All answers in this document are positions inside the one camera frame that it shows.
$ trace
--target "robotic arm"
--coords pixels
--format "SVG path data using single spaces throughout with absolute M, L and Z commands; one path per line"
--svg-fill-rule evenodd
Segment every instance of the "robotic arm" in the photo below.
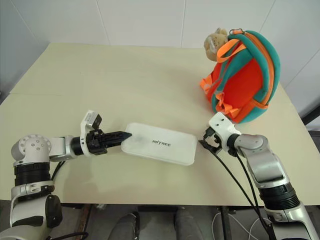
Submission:
M 210 134 L 206 137 L 213 135 L 219 144 L 213 147 L 215 153 L 222 149 L 232 156 L 238 153 L 246 158 L 247 168 L 272 223 L 273 238 L 319 240 L 305 206 L 299 201 L 279 158 L 271 151 L 268 139 L 262 135 L 241 134 L 220 112 L 209 125 L 206 133 Z M 200 143 L 208 148 L 205 139 Z
M 131 133 L 104 133 L 99 129 L 101 116 L 88 111 L 81 122 L 79 137 L 46 138 L 29 134 L 11 149 L 15 159 L 14 185 L 11 189 L 10 226 L 0 232 L 0 240 L 47 240 L 52 228 L 62 221 L 59 198 L 49 173 L 50 161 L 61 162 L 79 155 L 106 154 L 107 148 L 119 146 Z

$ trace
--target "beige table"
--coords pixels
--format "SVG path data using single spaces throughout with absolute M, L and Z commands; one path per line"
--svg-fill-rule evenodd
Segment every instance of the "beige table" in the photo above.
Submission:
M 198 82 L 212 67 L 202 49 L 50 44 L 0 105 L 0 199 L 9 200 L 14 186 L 12 145 L 29 133 L 79 136 L 88 109 L 101 114 L 105 132 L 139 122 L 200 138 L 213 113 Z M 320 204 L 320 155 L 281 86 L 264 115 L 237 128 L 265 135 L 300 199 Z M 249 192 L 237 160 L 219 155 Z M 191 166 L 127 155 L 119 147 L 80 156 L 61 168 L 55 189 L 68 203 L 248 205 L 200 145 Z

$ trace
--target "silver robot arm segment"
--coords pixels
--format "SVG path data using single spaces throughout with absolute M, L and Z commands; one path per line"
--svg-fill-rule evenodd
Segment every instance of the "silver robot arm segment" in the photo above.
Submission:
M 246 158 L 276 239 L 319 240 L 305 206 L 299 201 L 280 159 L 271 151 L 268 139 L 262 135 L 241 134 L 220 112 L 209 125 L 223 150 Z

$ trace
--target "plush bear head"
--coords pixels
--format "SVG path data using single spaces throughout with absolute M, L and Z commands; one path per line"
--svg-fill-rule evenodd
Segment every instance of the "plush bear head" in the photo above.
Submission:
M 204 40 L 205 54 L 211 61 L 217 61 L 217 52 L 222 45 L 228 42 L 228 34 L 225 29 L 220 27 Z

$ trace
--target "orange backpack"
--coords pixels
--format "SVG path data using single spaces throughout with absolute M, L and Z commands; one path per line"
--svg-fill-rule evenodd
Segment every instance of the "orange backpack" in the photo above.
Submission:
M 213 72 L 202 79 L 214 112 L 235 123 L 249 122 L 269 105 L 280 77 L 280 59 L 274 47 L 255 31 L 230 31 L 217 52 Z

